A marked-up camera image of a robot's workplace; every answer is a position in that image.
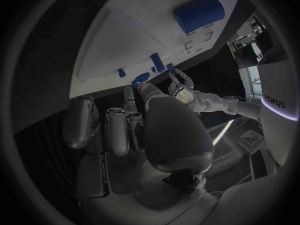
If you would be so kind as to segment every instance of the blue object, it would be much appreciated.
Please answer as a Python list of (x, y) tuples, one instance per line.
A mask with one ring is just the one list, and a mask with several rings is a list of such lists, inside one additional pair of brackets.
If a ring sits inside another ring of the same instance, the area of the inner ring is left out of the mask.
[(225, 11), (219, 0), (196, 0), (175, 10), (173, 15), (181, 29), (188, 34), (223, 19)]
[(155, 67), (151, 67), (152, 72), (154, 72), (156, 74), (156, 69)]
[(133, 84), (133, 86), (137, 86), (138, 83), (143, 83), (143, 82), (146, 82), (148, 80), (148, 78), (150, 77), (150, 73), (149, 72), (146, 72), (146, 73), (143, 73), (139, 76), (137, 76), (135, 78), (134, 81), (132, 81), (131, 83)]
[(168, 64), (168, 65), (166, 66), (166, 68), (167, 68), (171, 73), (175, 74), (174, 67), (173, 67), (173, 64), (172, 64), (172, 63)]
[(124, 78), (126, 76), (126, 72), (124, 72), (122, 68), (119, 69), (118, 72), (119, 72), (120, 78)]
[(163, 72), (166, 68), (160, 58), (160, 56), (157, 53), (153, 53), (150, 58), (152, 59), (157, 71), (159, 73)]

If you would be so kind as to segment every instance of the purple light strip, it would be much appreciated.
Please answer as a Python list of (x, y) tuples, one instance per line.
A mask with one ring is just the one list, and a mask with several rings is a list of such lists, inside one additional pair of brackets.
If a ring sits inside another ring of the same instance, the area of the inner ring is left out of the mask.
[(291, 116), (287, 116), (287, 115), (284, 115), (282, 114), (281, 112), (275, 110), (274, 108), (270, 107), (265, 101), (263, 98), (261, 98), (261, 102), (263, 103), (263, 105), (265, 105), (268, 109), (272, 110), (274, 113), (286, 118), (286, 119), (289, 119), (289, 120), (293, 120), (293, 121), (298, 121), (298, 118), (295, 118), (295, 117), (291, 117)]

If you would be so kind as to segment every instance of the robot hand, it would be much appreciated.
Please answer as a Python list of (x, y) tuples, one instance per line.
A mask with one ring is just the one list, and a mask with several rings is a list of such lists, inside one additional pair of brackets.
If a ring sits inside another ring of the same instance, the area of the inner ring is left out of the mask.
[(169, 72), (172, 83), (168, 88), (169, 95), (178, 99), (182, 103), (189, 106), (198, 116), (200, 112), (224, 111), (227, 114), (237, 114), (236, 103), (237, 98), (229, 97), (226, 99), (220, 98), (213, 93), (204, 93), (194, 91), (194, 83), (192, 79), (184, 72), (174, 69), (176, 74)]

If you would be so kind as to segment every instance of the small blue part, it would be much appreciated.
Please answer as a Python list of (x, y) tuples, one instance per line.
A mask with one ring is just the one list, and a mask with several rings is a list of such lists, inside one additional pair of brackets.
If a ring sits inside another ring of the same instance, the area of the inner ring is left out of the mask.
[(207, 24), (222, 20), (225, 11), (219, 0), (192, 1), (173, 12), (181, 29), (189, 34)]
[(153, 53), (150, 58), (152, 59), (157, 71), (159, 73), (162, 73), (166, 68), (160, 58), (160, 56), (157, 53)]
[(146, 72), (146, 73), (143, 73), (143, 74), (137, 76), (137, 77), (135, 78), (135, 80), (132, 81), (131, 83), (132, 83), (133, 86), (136, 87), (136, 86), (138, 85), (138, 83), (146, 82), (146, 81), (148, 80), (149, 77), (150, 77), (150, 73), (149, 73), (149, 72)]
[(126, 76), (126, 72), (124, 72), (122, 68), (119, 69), (118, 72), (119, 72), (120, 78), (124, 78)]
[(155, 67), (151, 67), (152, 72), (154, 72), (156, 74), (156, 69)]
[(175, 74), (174, 67), (173, 67), (173, 64), (172, 64), (172, 63), (168, 64), (168, 65), (166, 66), (166, 68), (167, 68), (171, 73)]

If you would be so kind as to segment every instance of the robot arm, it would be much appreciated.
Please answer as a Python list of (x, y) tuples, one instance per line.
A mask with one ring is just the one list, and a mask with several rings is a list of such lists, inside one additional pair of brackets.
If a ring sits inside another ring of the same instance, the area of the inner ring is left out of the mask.
[(190, 107), (198, 116), (201, 112), (223, 111), (230, 115), (240, 114), (261, 122), (261, 106), (239, 101), (234, 97), (221, 98), (214, 93), (194, 91), (193, 81), (184, 72), (174, 69), (176, 74), (169, 73), (172, 83), (169, 87), (170, 96)]

